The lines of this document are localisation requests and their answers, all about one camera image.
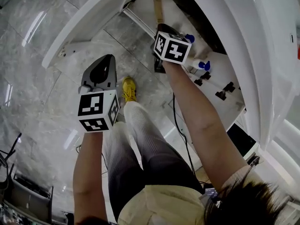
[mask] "wire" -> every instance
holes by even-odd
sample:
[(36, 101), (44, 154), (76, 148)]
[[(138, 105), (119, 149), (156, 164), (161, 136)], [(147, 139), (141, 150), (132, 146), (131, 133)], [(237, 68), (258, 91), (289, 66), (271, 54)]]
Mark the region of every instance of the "wire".
[[(80, 149), (81, 149), (81, 144), (79, 145), (79, 146), (77, 146), (76, 147), (76, 152), (79, 154), (79, 152), (80, 152)], [(107, 164), (106, 164), (106, 160), (105, 160), (105, 158), (104, 158), (104, 155), (103, 155), (103, 153), (101, 153), (101, 155), (102, 155), (102, 157), (103, 157), (103, 160), (104, 160), (104, 164), (105, 164), (105, 167), (106, 167), (106, 172), (103, 172), (101, 175), (103, 175), (104, 173), (108, 173), (108, 168), (107, 168)]]
[(176, 111), (175, 111), (175, 94), (174, 93), (173, 93), (173, 113), (174, 113), (174, 120), (175, 120), (176, 128), (177, 128), (178, 132), (184, 137), (184, 140), (185, 140), (185, 144), (186, 144), (186, 148), (187, 148), (187, 154), (188, 154), (188, 159), (189, 159), (189, 162), (191, 163), (192, 172), (196, 176), (195, 169), (194, 169), (194, 166), (193, 166), (193, 163), (192, 163), (192, 158), (191, 158), (191, 155), (189, 154), (189, 150), (188, 150), (188, 140), (187, 140), (187, 137), (180, 131), (180, 129), (178, 127), (178, 124), (177, 124)]

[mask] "dark hair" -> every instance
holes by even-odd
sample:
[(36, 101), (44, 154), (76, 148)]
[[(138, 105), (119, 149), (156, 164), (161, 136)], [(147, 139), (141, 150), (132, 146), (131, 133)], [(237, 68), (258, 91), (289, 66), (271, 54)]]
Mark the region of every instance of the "dark hair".
[(220, 193), (219, 207), (212, 201), (207, 204), (204, 213), (205, 225), (275, 224), (287, 201), (275, 204), (273, 195), (277, 188), (263, 182), (245, 184), (246, 176), (241, 182), (235, 182)]

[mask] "gray pleated pants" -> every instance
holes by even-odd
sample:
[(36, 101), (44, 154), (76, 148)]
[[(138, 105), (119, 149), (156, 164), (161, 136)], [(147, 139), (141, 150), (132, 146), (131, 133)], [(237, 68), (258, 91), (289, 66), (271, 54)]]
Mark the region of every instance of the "gray pleated pants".
[[(188, 164), (166, 142), (139, 103), (127, 102), (124, 115), (126, 123), (115, 123), (105, 134), (103, 149), (108, 167), (109, 197), (116, 221), (126, 203), (145, 185), (177, 185), (203, 192)], [(129, 144), (128, 130), (141, 154), (143, 169)]]

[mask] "forearm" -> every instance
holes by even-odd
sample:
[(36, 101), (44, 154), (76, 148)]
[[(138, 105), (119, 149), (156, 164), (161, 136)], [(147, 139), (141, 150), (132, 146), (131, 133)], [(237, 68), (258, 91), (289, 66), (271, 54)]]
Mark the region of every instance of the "forearm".
[(76, 223), (89, 216), (107, 219), (102, 192), (102, 140), (103, 133), (87, 133), (83, 138), (73, 175)]
[(247, 163), (228, 137), (216, 109), (181, 66), (164, 62), (164, 68), (195, 150), (210, 181), (220, 190)]

